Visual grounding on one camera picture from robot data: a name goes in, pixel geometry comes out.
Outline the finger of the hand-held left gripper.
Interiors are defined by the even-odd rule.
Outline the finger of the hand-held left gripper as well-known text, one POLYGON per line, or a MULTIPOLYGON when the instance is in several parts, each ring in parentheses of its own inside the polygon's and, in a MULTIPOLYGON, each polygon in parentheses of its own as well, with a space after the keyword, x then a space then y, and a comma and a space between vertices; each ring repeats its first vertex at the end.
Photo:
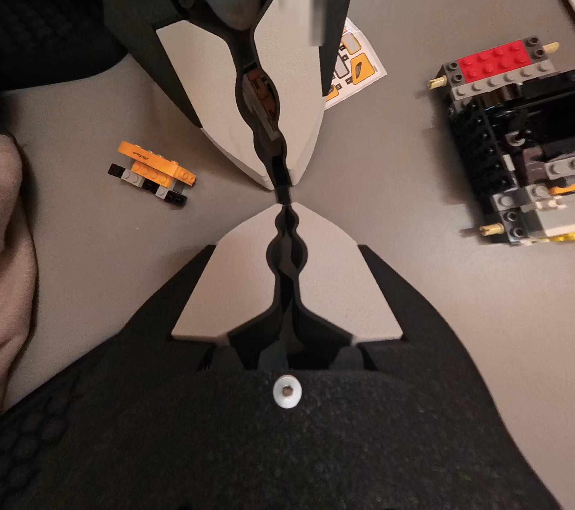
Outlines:
POLYGON ((278 127, 292 185, 301 180, 326 106, 322 92, 318 16, 314 0, 271 0, 254 32, 264 72, 279 99, 278 127))
POLYGON ((256 183, 274 190, 237 105, 237 70, 225 40, 187 20, 157 29, 156 35, 205 136, 256 183))

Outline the large black grey brick vehicle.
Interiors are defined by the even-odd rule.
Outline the large black grey brick vehicle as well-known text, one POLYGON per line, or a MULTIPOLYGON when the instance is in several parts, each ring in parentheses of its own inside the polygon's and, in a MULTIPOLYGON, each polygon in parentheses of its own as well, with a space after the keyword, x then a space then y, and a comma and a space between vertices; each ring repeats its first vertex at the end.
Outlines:
POLYGON ((574 242, 574 70, 536 35, 451 59, 428 82, 481 208, 511 246, 574 242))

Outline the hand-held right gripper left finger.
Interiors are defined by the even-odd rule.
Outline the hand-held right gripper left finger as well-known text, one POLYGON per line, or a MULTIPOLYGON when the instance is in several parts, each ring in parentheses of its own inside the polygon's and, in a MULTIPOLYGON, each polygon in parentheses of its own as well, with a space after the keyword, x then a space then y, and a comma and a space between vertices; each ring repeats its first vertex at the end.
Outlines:
POLYGON ((280 204, 242 222, 216 245, 175 327, 175 340, 228 345, 228 335, 268 311, 276 276, 267 249, 277 237, 280 204))

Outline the long black orange brick piece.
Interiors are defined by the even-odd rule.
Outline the long black orange brick piece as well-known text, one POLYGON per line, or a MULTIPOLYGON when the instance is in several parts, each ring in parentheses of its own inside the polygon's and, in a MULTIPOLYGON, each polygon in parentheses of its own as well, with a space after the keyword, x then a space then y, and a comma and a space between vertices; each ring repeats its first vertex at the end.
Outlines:
POLYGON ((291 204, 291 178, 286 166, 287 144, 279 129, 277 92, 263 69, 255 67, 243 75, 242 90, 251 114, 255 152, 270 178, 277 202, 291 204))

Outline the person's beige trouser leg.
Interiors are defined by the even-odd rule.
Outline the person's beige trouser leg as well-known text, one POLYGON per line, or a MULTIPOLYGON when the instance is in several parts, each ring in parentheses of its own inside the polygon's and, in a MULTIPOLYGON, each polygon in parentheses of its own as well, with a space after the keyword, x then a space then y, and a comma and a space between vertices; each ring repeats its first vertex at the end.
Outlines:
POLYGON ((22 199, 21 154, 1 134, 1 404, 13 362, 28 338, 37 261, 22 199))

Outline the orange sticker sheet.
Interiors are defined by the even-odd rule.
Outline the orange sticker sheet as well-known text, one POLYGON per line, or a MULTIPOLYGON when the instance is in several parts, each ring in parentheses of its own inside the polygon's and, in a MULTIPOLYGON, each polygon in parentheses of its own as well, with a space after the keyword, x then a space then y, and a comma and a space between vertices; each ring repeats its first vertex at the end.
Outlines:
POLYGON ((325 110, 348 99, 386 75, 365 34, 347 17, 325 110))

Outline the person's left forearm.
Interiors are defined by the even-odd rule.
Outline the person's left forearm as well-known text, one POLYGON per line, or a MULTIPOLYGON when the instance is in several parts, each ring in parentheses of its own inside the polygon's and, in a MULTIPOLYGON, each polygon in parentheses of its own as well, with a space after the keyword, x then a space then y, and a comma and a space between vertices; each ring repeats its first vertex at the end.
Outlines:
POLYGON ((102 0, 1 0, 1 91, 92 77, 126 54, 102 0))

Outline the orange black small brick assembly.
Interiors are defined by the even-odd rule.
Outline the orange black small brick assembly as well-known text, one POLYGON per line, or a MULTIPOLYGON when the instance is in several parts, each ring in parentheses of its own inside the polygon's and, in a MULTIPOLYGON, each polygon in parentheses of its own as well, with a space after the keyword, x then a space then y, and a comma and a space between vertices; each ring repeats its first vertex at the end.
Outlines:
POLYGON ((184 207, 187 196, 184 190, 192 188, 196 176, 176 162, 143 147, 122 141, 118 152, 132 160, 130 167, 112 163, 108 175, 146 191, 166 204, 184 207))

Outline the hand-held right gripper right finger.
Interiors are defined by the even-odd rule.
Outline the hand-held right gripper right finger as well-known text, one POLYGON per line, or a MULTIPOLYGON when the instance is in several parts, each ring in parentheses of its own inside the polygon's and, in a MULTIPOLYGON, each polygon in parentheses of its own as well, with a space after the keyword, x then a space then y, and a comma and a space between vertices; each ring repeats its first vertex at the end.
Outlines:
POLYGON ((358 243, 302 204, 291 208, 306 251, 298 275, 304 308, 349 333, 353 343, 399 340, 403 331, 358 243))

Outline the grey desk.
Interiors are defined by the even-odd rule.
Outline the grey desk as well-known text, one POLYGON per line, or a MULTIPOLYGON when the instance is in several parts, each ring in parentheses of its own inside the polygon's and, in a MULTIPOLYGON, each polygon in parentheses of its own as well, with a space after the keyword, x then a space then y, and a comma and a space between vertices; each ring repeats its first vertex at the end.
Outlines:
MULTIPOLYGON (((254 32, 271 0, 177 2, 228 44, 250 127, 242 79, 263 69, 254 32)), ((320 47, 326 0, 313 5, 320 47)), ((367 110, 324 113, 291 185, 291 204, 358 243, 403 331, 353 343, 299 298, 306 251, 291 204, 126 52, 92 77, 9 90, 30 118, 17 139, 37 280, 1 416, 1 509, 560 509, 449 324, 366 245, 368 230, 390 230, 395 255, 447 270, 426 254, 442 231, 408 147, 418 101, 400 93, 388 125, 388 83, 367 110), (108 175, 132 164, 122 141, 195 174, 184 207, 108 175), (173 339, 217 243, 275 204, 271 308, 228 345, 173 339)))

